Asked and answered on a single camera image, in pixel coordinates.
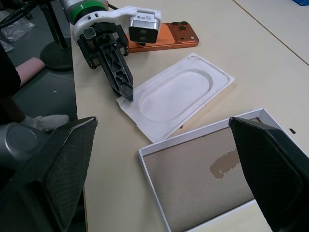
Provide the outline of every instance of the white box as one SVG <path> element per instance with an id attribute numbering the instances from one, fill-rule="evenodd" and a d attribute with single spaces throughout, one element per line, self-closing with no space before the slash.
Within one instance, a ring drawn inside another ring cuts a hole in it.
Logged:
<path id="1" fill-rule="evenodd" d="M 257 109 L 257 110 L 254 110 L 254 111 L 251 111 L 251 112 L 248 112 L 248 113 L 238 115 L 236 117 L 241 117 L 241 118 L 244 118 L 244 119 L 258 118 L 264 124 L 278 128 L 278 129 L 282 130 L 283 132 L 285 132 L 284 129 L 276 122 L 276 120 L 265 109 Z M 184 133 L 184 134 L 163 140 L 161 142 L 151 144 L 151 145 L 143 147 L 139 150 L 140 161 L 142 163 L 142 167 L 143 167 L 144 172 L 146 174 L 147 181 L 150 185 L 150 188 L 152 189 L 152 192 L 153 192 L 154 197 L 156 199 L 157 205 L 159 206 L 159 210 L 162 214 L 162 217 L 163 217 L 164 222 L 166 224 L 167 230 L 169 232 L 171 232 L 171 229 L 169 227 L 169 224 L 167 222 L 167 219 L 166 219 L 165 214 L 163 212 L 163 209 L 161 207 L 160 201 L 159 201 L 158 196 L 156 194 L 154 185 L 153 185 L 151 178 L 150 178 L 150 175 L 148 173 L 148 170 L 147 170 L 147 167 L 146 167 L 146 164 L 145 164 L 145 161 L 144 161 L 144 157 L 147 156 L 147 155 L 150 155 L 152 153 L 156 153 L 158 151 L 164 150 L 166 148 L 170 148 L 172 146 L 176 146 L 176 145 L 182 144 L 184 142 L 187 142 L 187 141 L 190 141 L 190 140 L 193 140 L 193 139 L 197 139 L 199 137 L 208 135 L 210 133 L 219 131 L 221 129 L 228 128 L 228 122 L 229 122 L 229 118 L 222 120 L 222 121 L 219 121 L 219 122 L 215 122 L 213 124 L 210 124 L 210 125 L 207 125 L 207 126 L 204 126 L 204 127 L 201 127 L 199 129 L 192 130 L 192 131 L 189 131 L 187 133 Z M 219 216 L 217 216 L 217 217 L 215 217 L 215 218 L 213 218 L 209 221 L 206 221 L 206 222 L 204 222 L 204 223 L 202 223 L 198 226 L 195 226 L 195 227 L 187 230 L 187 232 L 192 232 L 192 231 L 194 231 L 194 230 L 196 230 L 200 227 L 203 227 L 207 224 L 214 222 L 215 220 L 226 217 L 227 215 L 232 214 L 233 212 L 238 211 L 238 210 L 240 210 L 244 207 L 247 207 L 247 206 L 253 204 L 254 202 L 255 202 L 255 200 L 251 200 L 251 201 L 249 201 L 249 202 L 247 202 L 243 205 L 240 205 L 240 206 L 238 206 L 238 207 L 236 207 L 236 208 L 234 208 L 230 211 L 227 211 L 227 212 L 225 212 L 225 213 L 223 213 L 223 214 L 221 214 L 221 215 L 219 215 Z"/>

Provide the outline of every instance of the floor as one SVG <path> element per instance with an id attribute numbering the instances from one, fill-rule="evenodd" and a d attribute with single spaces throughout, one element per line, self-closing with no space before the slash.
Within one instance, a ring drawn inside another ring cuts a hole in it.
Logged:
<path id="1" fill-rule="evenodd" d="M 60 3 L 53 1 L 52 6 L 64 36 L 70 37 L 70 26 Z M 33 16 L 31 22 L 35 24 L 34 29 L 18 41 L 11 43 L 13 50 L 7 53 L 15 66 L 22 64 L 31 57 L 39 58 L 41 50 L 53 41 L 40 8 L 36 7 L 30 13 Z M 77 119 L 73 71 L 55 72 L 44 69 L 23 86 L 14 98 L 28 116 L 66 114 L 71 120 Z M 86 231 L 82 199 L 79 204 L 80 206 L 76 209 L 75 217 L 68 230 L 70 232 Z"/>

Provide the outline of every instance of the white plastic tray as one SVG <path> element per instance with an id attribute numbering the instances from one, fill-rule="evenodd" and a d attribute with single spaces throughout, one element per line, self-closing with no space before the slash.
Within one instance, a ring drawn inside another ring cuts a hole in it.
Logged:
<path id="1" fill-rule="evenodd" d="M 134 102 L 120 108 L 154 143 L 170 137 L 234 78 L 195 53 L 134 89 Z"/>

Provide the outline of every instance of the person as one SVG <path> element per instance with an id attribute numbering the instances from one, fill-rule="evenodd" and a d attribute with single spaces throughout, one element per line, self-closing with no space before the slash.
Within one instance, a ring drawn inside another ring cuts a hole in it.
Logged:
<path id="1" fill-rule="evenodd" d="M 69 122 L 67 115 L 31 118 L 18 107 L 12 95 L 20 86 L 20 77 L 10 58 L 0 45 L 0 125 L 18 122 L 40 131 L 53 131 Z"/>

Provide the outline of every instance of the green ring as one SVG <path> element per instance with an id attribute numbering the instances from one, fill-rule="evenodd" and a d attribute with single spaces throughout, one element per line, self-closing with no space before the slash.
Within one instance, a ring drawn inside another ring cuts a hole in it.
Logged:
<path id="1" fill-rule="evenodd" d="M 75 22 L 76 17 L 82 10 L 88 7 L 92 7 L 92 6 L 99 6 L 99 7 L 103 7 L 105 10 L 108 10 L 106 9 L 105 5 L 100 1 L 86 1 L 74 9 L 72 13 L 73 22 Z"/>

